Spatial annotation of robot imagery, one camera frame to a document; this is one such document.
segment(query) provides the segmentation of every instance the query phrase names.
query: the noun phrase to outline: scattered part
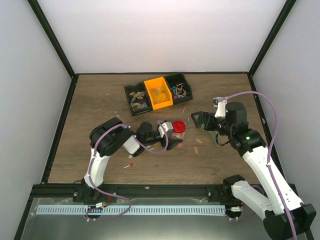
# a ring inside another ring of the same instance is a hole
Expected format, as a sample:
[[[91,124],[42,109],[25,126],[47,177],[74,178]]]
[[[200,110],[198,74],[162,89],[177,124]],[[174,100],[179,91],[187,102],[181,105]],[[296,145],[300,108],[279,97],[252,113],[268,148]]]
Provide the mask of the scattered part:
[[[128,167],[132,167],[134,164],[130,163],[128,166],[125,166],[124,169],[128,168]]]
[[[105,207],[107,207],[109,204],[105,201],[99,202],[95,205],[96,209],[104,209]]]

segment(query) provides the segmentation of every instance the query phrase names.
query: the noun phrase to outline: small component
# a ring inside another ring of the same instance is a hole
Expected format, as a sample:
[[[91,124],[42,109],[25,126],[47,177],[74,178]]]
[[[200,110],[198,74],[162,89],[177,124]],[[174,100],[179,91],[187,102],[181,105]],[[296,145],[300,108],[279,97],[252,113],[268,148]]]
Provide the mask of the small component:
[[[159,127],[159,128],[158,128],[158,131],[160,132],[161,138],[164,137],[165,132],[166,132],[167,134],[170,134],[170,133],[172,133],[173,130],[174,130],[174,126],[173,126],[172,123],[169,122],[169,121],[163,122],[161,125],[163,126],[163,128],[162,128],[162,127]]]
[[[96,209],[104,209],[105,207],[108,206],[108,203],[106,203],[105,201],[99,202],[95,205]]]
[[[125,166],[124,169],[128,168],[128,167],[132,167],[134,164],[130,163],[128,166]]]
[[[242,212],[243,211],[243,207],[242,206],[232,206],[230,208],[231,212]]]

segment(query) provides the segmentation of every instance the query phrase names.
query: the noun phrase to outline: wooden table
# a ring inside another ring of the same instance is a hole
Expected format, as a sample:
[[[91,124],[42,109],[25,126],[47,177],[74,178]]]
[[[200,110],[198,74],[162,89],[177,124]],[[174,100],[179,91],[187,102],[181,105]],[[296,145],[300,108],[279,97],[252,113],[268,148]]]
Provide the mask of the wooden table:
[[[191,113],[214,112],[213,98],[251,90],[246,74],[186,74],[193,100],[132,116],[124,86],[160,77],[157,74],[80,75],[49,176],[49,183],[72,183],[85,175],[90,160],[90,132],[116,115],[135,131],[140,123],[166,119],[187,121]],[[244,104],[249,127],[266,140],[253,95],[232,99]],[[210,134],[195,128],[191,118],[183,147],[162,154],[143,152],[133,159],[119,149],[109,160],[104,183],[110,184],[221,184],[240,174],[257,184],[255,174],[230,145],[218,146]]]

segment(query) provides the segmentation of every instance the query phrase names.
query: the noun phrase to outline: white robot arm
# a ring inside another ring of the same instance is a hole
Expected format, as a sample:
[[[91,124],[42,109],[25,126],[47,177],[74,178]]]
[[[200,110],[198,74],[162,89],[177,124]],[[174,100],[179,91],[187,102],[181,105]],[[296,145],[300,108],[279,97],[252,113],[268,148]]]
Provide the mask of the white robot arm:
[[[136,157],[145,150],[145,147],[142,147],[141,144],[147,146],[160,142],[162,147],[165,147],[165,132],[167,134],[170,133],[173,130],[173,125],[165,120],[160,121],[158,124],[158,129],[153,130],[151,123],[143,122],[136,133],[134,133],[119,118],[114,117],[97,126],[90,133],[91,157],[89,167],[84,176],[85,188],[88,189],[89,195],[95,187],[103,184],[108,161],[111,155],[119,148],[124,147],[128,153]],[[104,137],[98,143],[95,154],[96,143],[102,136]],[[169,139],[166,150],[171,150],[180,142],[182,142],[182,139]]]
[[[266,193],[264,196],[252,188],[243,177],[235,175],[223,180],[228,197],[239,199],[251,208],[263,220],[264,228],[271,239],[291,238],[291,227],[269,172],[270,166],[292,216],[296,233],[306,232],[316,216],[316,211],[311,204],[304,204],[291,189],[272,159],[267,165],[268,148],[261,135],[249,128],[247,111],[243,104],[227,103],[226,100],[221,101],[220,97],[215,98],[213,103],[217,108],[216,113],[201,111],[191,114],[195,126],[228,136],[230,145],[251,167]]]

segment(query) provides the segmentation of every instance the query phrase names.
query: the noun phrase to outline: purple cable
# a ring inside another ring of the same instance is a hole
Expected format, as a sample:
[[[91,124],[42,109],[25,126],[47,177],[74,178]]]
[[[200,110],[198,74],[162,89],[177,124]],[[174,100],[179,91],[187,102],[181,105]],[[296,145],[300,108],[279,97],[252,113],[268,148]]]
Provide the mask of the purple cable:
[[[151,151],[151,150],[149,150],[146,146],[144,146],[141,142],[139,142],[139,141],[137,140],[137,138],[135,139],[135,140],[141,145],[141,147],[143,147],[144,149],[148,150],[149,152],[151,152],[151,153],[153,153],[153,154],[161,154],[161,153],[163,153],[165,150],[167,150],[168,141],[169,141],[169,139],[168,139],[168,134],[167,134],[164,126],[162,126],[162,124],[160,123],[160,121],[157,121],[157,123],[162,127],[162,129],[163,129],[163,131],[164,131],[165,147],[164,147],[163,150],[161,150],[161,151]],[[93,158],[91,159],[90,164],[89,164],[89,168],[88,168],[88,175],[89,175],[89,176],[88,176],[88,179],[89,179],[91,185],[93,186],[93,188],[94,188],[95,190],[97,190],[98,192],[100,192],[100,193],[102,193],[102,194],[104,194],[104,195],[107,195],[107,196],[111,196],[111,197],[115,197],[115,198],[127,200],[127,201],[129,201],[129,207],[128,207],[125,211],[121,212],[121,213],[118,214],[118,215],[115,215],[115,216],[112,216],[112,217],[108,217],[108,218],[101,218],[101,219],[100,219],[100,218],[96,218],[95,221],[104,221],[104,220],[110,220],[110,219],[115,219],[115,218],[117,218],[117,217],[120,217],[120,216],[124,215],[125,213],[127,213],[127,212],[130,210],[131,206],[132,206],[132,205],[131,205],[131,201],[130,201],[129,198],[127,198],[127,197],[125,197],[125,196],[119,196],[119,195],[116,195],[116,194],[111,194],[111,193],[102,191],[101,189],[99,189],[99,188],[94,184],[94,182],[93,182],[92,179],[91,179],[91,169],[92,169],[92,166],[93,166],[94,161],[95,161],[95,159],[96,159],[97,148],[98,148],[99,143],[101,142],[101,140],[102,140],[107,134],[109,134],[111,131],[113,131],[113,130],[115,130],[115,129],[117,129],[117,128],[120,128],[120,127],[125,127],[125,128],[127,128],[128,125],[123,124],[123,123],[122,123],[122,124],[117,124],[117,125],[111,127],[110,129],[108,129],[107,131],[105,131],[105,133],[102,134],[102,135],[99,137],[99,139],[96,141],[96,143],[95,143],[95,145],[94,145]],[[87,220],[90,219],[89,216],[88,216],[88,214],[90,213],[90,211],[92,211],[92,210],[91,210],[91,209],[88,210],[88,211],[86,212],[86,214],[85,214]]]
[[[252,185],[251,187],[253,187],[254,189],[258,189],[262,195],[265,194],[262,187],[260,187],[260,186],[258,186],[258,185]],[[257,214],[256,214],[256,213],[253,213],[253,214],[251,214],[250,216],[238,218],[238,220],[237,220],[236,218],[229,217],[227,214],[225,215],[225,217],[226,217],[227,219],[229,219],[229,221],[244,221],[244,220],[252,219],[255,215],[257,215]]]
[[[222,99],[220,99],[219,102],[223,101],[223,100],[228,100],[228,99],[231,99],[231,98],[234,98],[236,96],[240,96],[240,95],[244,95],[244,94],[256,94],[256,95],[260,95],[262,97],[264,97],[271,105],[272,109],[273,109],[273,112],[274,112],[274,117],[275,117],[275,129],[274,129],[274,133],[273,133],[273,136],[272,136],[272,139],[270,141],[270,145],[269,145],[269,149],[268,149],[268,153],[267,153],[267,156],[266,156],[266,162],[267,162],[267,166],[268,166],[268,170],[270,172],[270,176],[272,178],[272,181],[274,183],[274,186],[279,194],[279,197],[281,199],[281,202],[283,204],[283,207],[284,207],[284,211],[288,217],[288,220],[289,220],[289,223],[290,223],[290,227],[291,227],[291,231],[292,231],[292,235],[293,235],[293,239],[294,240],[298,240],[298,237],[297,237],[297,233],[296,233],[296,229],[295,229],[295,225],[294,225],[294,221],[292,219],[292,216],[290,214],[290,211],[288,209],[288,206],[286,204],[286,201],[284,199],[284,197],[282,196],[282,193],[280,191],[280,188],[277,184],[277,181],[276,181],[276,178],[275,178],[275,175],[274,173],[272,172],[272,168],[271,166],[269,165],[270,163],[270,159],[271,159],[271,151],[272,151],[272,148],[274,146],[274,143],[275,143],[275,138],[277,136],[277,133],[278,133],[278,116],[277,116],[277,111],[276,111],[276,107],[275,105],[273,104],[273,102],[266,96],[264,95],[263,93],[261,92],[257,92],[257,91],[243,91],[243,92],[238,92],[236,94],[232,94],[230,96],[226,96]]]

